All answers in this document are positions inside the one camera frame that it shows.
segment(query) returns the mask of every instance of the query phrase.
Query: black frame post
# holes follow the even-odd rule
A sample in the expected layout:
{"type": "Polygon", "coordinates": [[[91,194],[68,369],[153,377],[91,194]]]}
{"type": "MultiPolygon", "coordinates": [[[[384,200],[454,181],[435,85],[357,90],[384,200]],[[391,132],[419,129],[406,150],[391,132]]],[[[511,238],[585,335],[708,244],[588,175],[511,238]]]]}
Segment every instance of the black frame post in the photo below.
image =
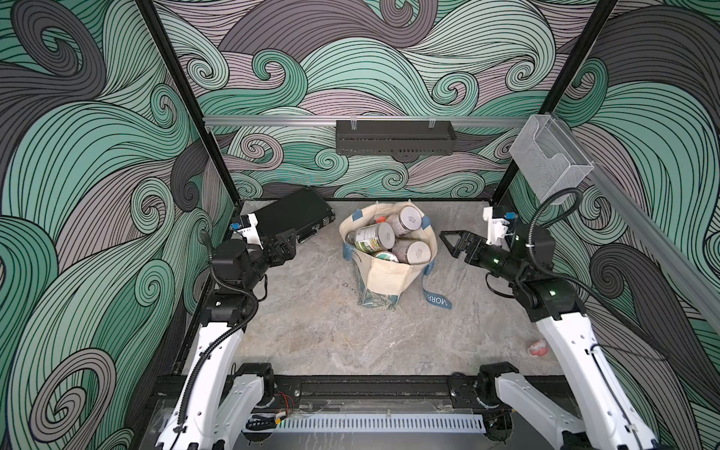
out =
{"type": "MultiPolygon", "coordinates": [[[[580,33],[580,36],[578,36],[577,38],[577,42],[572,48],[570,56],[568,57],[567,61],[565,61],[565,64],[560,70],[560,74],[555,79],[555,82],[552,84],[552,87],[550,88],[547,96],[545,97],[545,101],[543,102],[542,106],[540,106],[538,114],[553,112],[557,107],[558,103],[560,103],[560,99],[565,93],[565,90],[568,88],[568,86],[570,86],[570,83],[572,83],[575,74],[582,67],[582,64],[585,62],[588,54],[590,54],[590,50],[593,48],[595,40],[598,39],[600,31],[605,26],[605,22],[608,21],[608,18],[613,12],[613,9],[615,8],[617,2],[618,0],[600,0],[595,6],[593,13],[588,19],[588,23],[585,25],[585,28],[580,33]]],[[[518,165],[515,163],[515,161],[511,161],[510,165],[505,170],[503,178],[500,180],[500,183],[498,183],[498,187],[495,188],[495,192],[492,193],[490,205],[496,206],[500,204],[500,201],[508,192],[510,184],[515,179],[515,175],[517,173],[518,165]]]]}
{"type": "Polygon", "coordinates": [[[235,183],[233,182],[232,176],[230,176],[228,167],[222,160],[220,147],[217,146],[215,138],[205,128],[200,104],[197,102],[195,95],[192,93],[190,83],[185,77],[182,66],[180,66],[180,60],[178,59],[177,54],[175,54],[175,50],[170,42],[170,37],[160,21],[160,16],[158,15],[158,10],[155,9],[153,0],[135,0],[135,3],[138,5],[138,9],[143,15],[145,24],[148,26],[148,30],[150,30],[150,34],[153,36],[153,40],[160,52],[160,56],[162,56],[166,66],[168,67],[170,76],[175,82],[175,86],[178,88],[180,98],[182,98],[183,103],[185,103],[185,107],[190,113],[190,117],[197,128],[197,132],[200,134],[200,139],[205,145],[205,149],[209,153],[210,159],[214,163],[217,173],[220,175],[220,179],[230,195],[230,199],[233,201],[235,208],[240,210],[243,200],[240,198],[240,193],[238,192],[238,188],[235,187],[235,183]]]}

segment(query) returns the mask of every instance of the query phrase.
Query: aluminum rail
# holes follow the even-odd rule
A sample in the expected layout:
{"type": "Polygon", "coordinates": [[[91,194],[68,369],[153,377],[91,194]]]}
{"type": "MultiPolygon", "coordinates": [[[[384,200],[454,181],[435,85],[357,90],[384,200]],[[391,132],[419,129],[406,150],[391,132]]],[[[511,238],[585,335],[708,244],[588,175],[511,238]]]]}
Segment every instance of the aluminum rail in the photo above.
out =
{"type": "Polygon", "coordinates": [[[454,127],[522,128],[527,117],[472,116],[295,116],[257,114],[246,116],[204,116],[206,127],[334,127],[338,120],[449,120],[454,127]]]}
{"type": "Polygon", "coordinates": [[[588,178],[658,260],[678,291],[700,311],[710,326],[720,333],[720,294],[715,286],[700,273],[647,213],[640,209],[627,192],[616,184],[602,164],[595,163],[595,168],[588,178]]]}

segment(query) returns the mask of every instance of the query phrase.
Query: small pink object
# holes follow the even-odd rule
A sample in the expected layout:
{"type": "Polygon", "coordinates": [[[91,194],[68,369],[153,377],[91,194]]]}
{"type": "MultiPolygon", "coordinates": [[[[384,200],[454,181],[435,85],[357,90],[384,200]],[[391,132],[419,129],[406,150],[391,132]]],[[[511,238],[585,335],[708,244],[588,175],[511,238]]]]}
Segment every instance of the small pink object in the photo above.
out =
{"type": "Polygon", "coordinates": [[[549,349],[550,347],[547,345],[547,341],[541,339],[528,347],[528,353],[532,356],[545,356],[549,349]]]}

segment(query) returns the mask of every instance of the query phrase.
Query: food label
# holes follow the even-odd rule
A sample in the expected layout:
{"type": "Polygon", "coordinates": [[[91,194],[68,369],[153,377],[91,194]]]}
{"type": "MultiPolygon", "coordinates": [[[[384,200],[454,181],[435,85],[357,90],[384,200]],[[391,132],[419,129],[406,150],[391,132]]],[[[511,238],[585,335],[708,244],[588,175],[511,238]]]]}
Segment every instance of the food label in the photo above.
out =
{"type": "Polygon", "coordinates": [[[422,261],[424,259],[423,258],[424,253],[425,253],[424,248],[418,248],[418,250],[415,251],[415,259],[418,261],[422,261]]]}
{"type": "Polygon", "coordinates": [[[365,253],[384,250],[377,237],[377,226],[360,228],[355,234],[355,246],[365,253]]]}
{"type": "Polygon", "coordinates": [[[389,251],[379,251],[377,253],[374,253],[373,256],[378,259],[384,259],[385,261],[391,261],[394,263],[399,262],[399,260],[397,259],[397,256],[394,253],[389,252],[389,251]]]}

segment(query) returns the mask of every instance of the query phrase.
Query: wire basket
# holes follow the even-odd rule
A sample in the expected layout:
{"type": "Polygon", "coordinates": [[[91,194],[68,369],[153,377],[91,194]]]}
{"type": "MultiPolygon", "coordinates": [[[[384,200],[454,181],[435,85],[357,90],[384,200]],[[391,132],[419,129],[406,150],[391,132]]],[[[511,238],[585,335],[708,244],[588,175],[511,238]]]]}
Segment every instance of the wire basket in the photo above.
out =
{"type": "MultiPolygon", "coordinates": [[[[560,119],[550,114],[530,116],[510,154],[540,203],[555,192],[577,187],[593,163],[560,119]]],[[[552,204],[561,204],[567,195],[552,204]]]]}

